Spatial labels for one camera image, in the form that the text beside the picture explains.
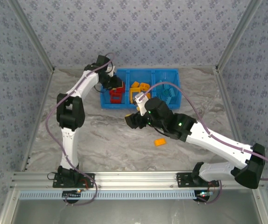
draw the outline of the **gray marble floor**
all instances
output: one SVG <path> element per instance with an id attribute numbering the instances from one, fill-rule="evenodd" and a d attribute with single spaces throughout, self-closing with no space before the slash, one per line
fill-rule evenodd
<path id="1" fill-rule="evenodd" d="M 187 92 L 208 127 L 231 137 L 222 99 L 211 70 L 180 69 L 181 87 Z M 61 150 L 48 136 L 45 119 L 56 104 L 57 95 L 69 90 L 79 79 L 82 70 L 56 70 L 44 106 L 43 116 L 32 147 L 28 171 L 54 171 L 60 164 Z M 190 170 L 196 162 L 224 161 L 210 151 L 177 140 L 154 146 L 162 136 L 150 127 L 132 130 L 124 116 L 132 110 L 105 110 L 100 107 L 99 93 L 92 89 L 84 101 L 85 123 L 79 135 L 80 168 L 91 171 L 116 170 Z M 196 117 L 191 106 L 182 98 L 176 112 Z M 61 139 L 55 114 L 49 120 L 51 132 Z"/>

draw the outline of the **purple cable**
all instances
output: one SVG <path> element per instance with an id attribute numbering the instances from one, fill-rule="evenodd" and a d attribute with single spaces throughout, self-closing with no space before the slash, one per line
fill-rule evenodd
<path id="1" fill-rule="evenodd" d="M 268 162 L 268 158 L 265 157 L 265 156 L 262 156 L 262 155 L 260 155 L 260 154 L 258 154 L 258 153 L 252 152 L 252 151 L 249 151 L 249 150 L 247 150 L 247 149 L 243 149 L 243 148 L 241 148 L 241 147 L 237 147 L 237 146 L 231 145 L 231 144 L 229 144 L 229 143 L 227 143 L 227 142 L 225 142 L 225 141 L 223 141 L 223 140 L 220 140 L 219 138 L 217 138 L 217 137 L 214 136 L 213 134 L 211 134 L 210 131 L 209 131 L 209 129 L 208 129 L 208 127 L 206 126 L 204 120 L 202 119 L 202 117 L 201 117 L 201 116 L 199 115 L 199 113 L 197 112 L 197 109 L 195 108 L 195 106 L 194 106 L 194 104 L 192 103 L 192 101 L 189 99 L 189 97 L 186 95 L 186 93 L 185 93 L 183 90 L 181 90 L 177 85 L 175 85 L 175 84 L 173 84 L 173 83 L 170 83 L 170 82 L 160 82 L 160 83 L 156 83 L 155 85 L 151 86 L 151 87 L 148 89 L 148 91 L 146 91 L 146 92 L 142 95 L 142 97 L 139 98 L 139 100 L 142 100 L 142 99 L 146 96 L 146 94 L 149 93 L 153 88 L 155 88 L 156 86 L 159 86 L 159 85 L 163 85 L 163 84 L 171 85 L 171 86 L 175 87 L 177 90 L 179 90 L 179 91 L 182 93 L 182 95 L 186 98 L 186 100 L 189 102 L 189 104 L 190 104 L 191 107 L 193 108 L 195 114 L 197 115 L 197 117 L 198 117 L 200 123 L 202 124 L 202 126 L 204 127 L 205 131 L 206 131 L 206 132 L 208 133 L 208 135 L 210 135 L 213 139 L 215 139 L 216 141 L 222 143 L 223 145 L 229 146 L 229 147 L 234 148 L 234 149 L 237 149 L 237 150 L 239 150 L 239 151 L 243 151 L 243 152 L 249 153 L 249 154 L 251 154 L 251 155 L 254 155 L 254 156 L 256 156 L 256 157 L 259 157 L 259 158 L 265 160 L 266 162 Z M 261 178 L 261 181 L 268 181 L 268 178 Z"/>
<path id="2" fill-rule="evenodd" d="M 196 197 L 196 198 L 198 198 L 199 200 L 202 200 L 202 201 L 205 202 L 206 204 L 212 204 L 212 203 L 214 203 L 215 201 L 217 201 L 217 200 L 220 198 L 220 195 L 221 195 L 221 193 L 222 193 L 222 182 L 221 182 L 221 180 L 219 180 L 219 185 L 220 185 L 220 188 L 219 188 L 219 192 L 218 192 L 216 198 L 214 198 L 214 199 L 211 200 L 210 202 L 207 202 L 205 199 L 203 199 L 203 198 L 201 198 L 201 197 Z"/>
<path id="3" fill-rule="evenodd" d="M 52 108 L 51 112 L 48 114 L 48 116 L 47 116 L 47 118 L 46 118 L 46 121 L 45 121 L 45 126 L 46 126 L 46 130 L 47 130 L 48 134 L 49 134 L 49 135 L 51 136 L 51 138 L 52 138 L 52 139 L 53 139 L 53 140 L 60 146 L 60 148 L 61 148 L 61 150 L 62 150 L 62 152 L 63 152 L 63 154 L 64 154 L 64 156 L 65 156 L 65 158 L 66 158 L 66 160 L 67 160 L 67 162 L 68 162 L 68 164 L 69 164 L 74 170 L 76 170 L 77 172 L 79 172 L 80 174 L 82 174 L 83 176 L 85 176 L 86 178 L 88 178 L 90 181 L 92 181 L 93 184 L 96 186 L 96 192 L 95 192 L 95 194 L 94 194 L 94 196 L 92 197 L 91 200 L 89 200 L 89 201 L 87 201 L 87 202 L 84 202 L 84 203 L 72 204 L 73 206 L 80 206 L 80 205 L 85 205 L 85 204 L 89 204 L 89 203 L 93 202 L 94 199 L 95 199 L 96 196 L 97 196 L 98 186 L 97 186 L 97 183 L 95 182 L 94 179 L 92 179 L 89 175 L 87 175 L 87 174 L 84 173 L 83 171 L 81 171 L 81 170 L 77 169 L 75 166 L 73 166 L 73 164 L 71 163 L 71 161 L 68 159 L 67 153 L 65 152 L 65 149 L 64 149 L 62 143 L 61 143 L 57 138 L 55 138 L 55 136 L 54 136 L 54 135 L 51 133 L 51 131 L 49 130 L 49 127 L 48 127 L 48 121 L 49 121 L 50 117 L 52 116 L 52 114 L 53 114 L 53 113 L 55 112 L 55 110 L 57 109 L 57 107 L 59 107 L 60 104 L 62 104 L 62 103 L 63 103 L 69 96 L 71 96 L 71 95 L 75 92 L 75 90 L 77 90 L 77 89 L 79 88 L 79 86 L 84 82 L 84 80 L 86 80 L 86 78 L 87 78 L 88 76 L 90 76 L 92 73 L 96 72 L 97 70 L 104 68 L 105 66 L 107 66 L 108 64 L 110 64 L 110 63 L 113 61 L 113 59 L 115 58 L 114 53 L 108 53 L 108 54 L 106 54 L 106 56 L 109 55 L 109 54 L 112 54 L 112 55 L 113 55 L 113 58 L 112 58 L 109 62 L 103 64 L 102 66 L 100 66 L 100 67 L 98 67 L 98 68 L 96 68 L 96 69 L 90 71 L 90 72 L 89 72 L 89 73 L 88 73 L 88 74 L 87 74 L 87 75 L 86 75 L 86 76 L 79 82 L 79 84 L 75 87 L 75 89 L 74 89 L 73 91 L 71 91 L 67 96 L 65 96 L 62 100 L 60 100 L 60 101 L 59 101 L 59 102 Z"/>

